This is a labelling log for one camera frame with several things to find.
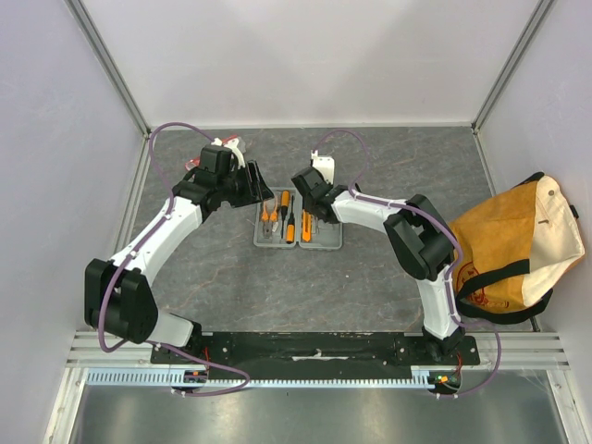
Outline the orange pliers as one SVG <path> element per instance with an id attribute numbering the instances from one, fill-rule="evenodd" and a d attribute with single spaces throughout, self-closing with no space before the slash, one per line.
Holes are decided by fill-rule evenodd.
<path id="1" fill-rule="evenodd" d="M 278 244 L 279 242 L 279 197 L 264 201 L 260 209 L 260 233 L 264 243 Z"/>

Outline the grey plastic tool case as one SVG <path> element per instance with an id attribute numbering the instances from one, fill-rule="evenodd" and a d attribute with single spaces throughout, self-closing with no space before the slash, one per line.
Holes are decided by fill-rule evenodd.
<path id="1" fill-rule="evenodd" d="M 309 251 L 336 251 L 341 248 L 343 244 L 343 228 L 341 224 L 328 224 L 325 223 L 315 216 L 313 216 L 313 237 L 310 242 L 302 241 L 302 211 L 303 201 L 301 195 L 296 191 L 295 188 L 281 188 L 272 187 L 271 190 L 279 197 L 280 206 L 280 195 L 283 191 L 290 192 L 291 196 L 295 197 L 294 200 L 294 215 L 295 215 L 295 239 L 292 244 L 287 244 L 285 241 L 286 227 L 288 223 L 288 217 L 290 213 L 290 204 L 288 214 L 285 221 L 284 237 L 280 237 L 281 230 L 281 219 L 279 217 L 279 242 L 278 244 L 264 243 L 261 240 L 260 233 L 260 209 L 261 204 L 259 203 L 256 209 L 255 225 L 253 230 L 253 244 L 255 247 L 267 248 L 267 249 L 293 249 L 297 246 L 304 250 Z"/>

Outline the orange handled small screwdriver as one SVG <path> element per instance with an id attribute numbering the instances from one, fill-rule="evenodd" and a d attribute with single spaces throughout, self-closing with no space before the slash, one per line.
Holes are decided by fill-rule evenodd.
<path id="1" fill-rule="evenodd" d="M 280 230 L 280 237 L 284 237 L 284 228 L 285 228 L 285 221 L 288 214 L 290 204 L 290 192 L 283 191 L 280 195 L 280 207 L 279 207 L 279 216 L 281 219 L 281 230 Z"/>

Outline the orange handled large screwdriver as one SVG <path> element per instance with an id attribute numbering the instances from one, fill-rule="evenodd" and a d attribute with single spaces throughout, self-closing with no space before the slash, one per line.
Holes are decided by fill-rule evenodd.
<path id="1" fill-rule="evenodd" d="M 292 244 L 295 239 L 295 215 L 294 215 L 294 200 L 295 197 L 290 198 L 290 213 L 288 217 L 288 223 L 286 227 L 285 241 L 287 244 Z"/>

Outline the orange utility knife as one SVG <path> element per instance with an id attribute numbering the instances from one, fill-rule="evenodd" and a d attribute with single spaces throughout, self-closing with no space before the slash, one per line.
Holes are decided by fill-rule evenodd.
<path id="1" fill-rule="evenodd" d="M 302 211 L 302 241 L 310 242 L 313 237 L 313 216 L 306 210 Z"/>

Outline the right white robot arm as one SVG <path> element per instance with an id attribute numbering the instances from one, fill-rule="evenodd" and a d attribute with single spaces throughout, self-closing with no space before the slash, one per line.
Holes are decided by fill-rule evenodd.
<path id="1" fill-rule="evenodd" d="M 424 312 L 425 357 L 444 364 L 457 352 L 464 328 L 452 295 L 452 266 L 460 244 L 421 195 L 388 200 L 321 182 L 299 185 L 304 209 L 327 223 L 354 224 L 385 234 L 396 258 L 415 279 Z"/>

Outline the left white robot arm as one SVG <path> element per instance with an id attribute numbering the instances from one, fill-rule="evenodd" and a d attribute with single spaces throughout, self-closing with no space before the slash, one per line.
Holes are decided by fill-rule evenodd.
<path id="1" fill-rule="evenodd" d="M 245 166 L 196 167 L 165 200 L 161 211 L 122 251 L 93 259 L 84 276 L 84 321 L 104 333 L 141 344 L 159 342 L 183 363 L 200 359 L 201 326 L 160 310 L 151 286 L 179 245 L 222 203 L 233 208 L 259 204 L 274 196 L 253 160 Z"/>

